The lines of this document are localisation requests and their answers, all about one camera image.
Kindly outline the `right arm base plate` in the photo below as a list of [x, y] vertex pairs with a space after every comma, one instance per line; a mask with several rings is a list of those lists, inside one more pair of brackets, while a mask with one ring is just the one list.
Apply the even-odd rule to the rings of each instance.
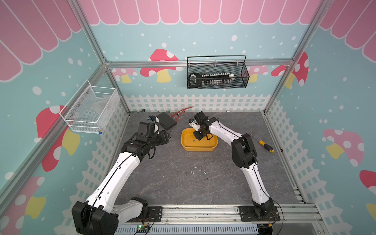
[[238, 206], [237, 213], [242, 222], [265, 222], [272, 223], [281, 221], [281, 213], [278, 212], [276, 206], [272, 206], [269, 213], [261, 211], [254, 206]]

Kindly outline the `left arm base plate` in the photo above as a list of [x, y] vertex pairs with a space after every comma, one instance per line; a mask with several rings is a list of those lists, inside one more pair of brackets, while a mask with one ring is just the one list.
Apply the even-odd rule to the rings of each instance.
[[141, 215], [128, 220], [128, 222], [161, 222], [163, 207], [148, 207], [142, 210]]

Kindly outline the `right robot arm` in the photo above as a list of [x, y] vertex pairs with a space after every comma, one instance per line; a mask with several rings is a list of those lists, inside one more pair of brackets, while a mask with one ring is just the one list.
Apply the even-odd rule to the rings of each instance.
[[257, 152], [249, 134], [241, 134], [222, 124], [216, 117], [208, 117], [203, 112], [189, 119], [197, 140], [217, 136], [231, 146], [232, 160], [239, 167], [249, 185], [255, 216], [258, 220], [276, 215], [275, 201], [267, 192], [258, 170]]

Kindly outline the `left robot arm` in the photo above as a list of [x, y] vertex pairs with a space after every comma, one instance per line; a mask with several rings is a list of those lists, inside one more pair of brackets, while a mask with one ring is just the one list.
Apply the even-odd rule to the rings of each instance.
[[132, 172], [144, 157], [152, 159], [157, 146], [168, 144], [170, 135], [155, 120], [142, 121], [138, 131], [126, 141], [102, 183], [86, 199], [76, 202], [71, 210], [76, 232], [81, 235], [113, 235], [118, 226], [128, 221], [145, 221], [151, 216], [148, 202], [133, 197], [115, 206], [115, 201]]

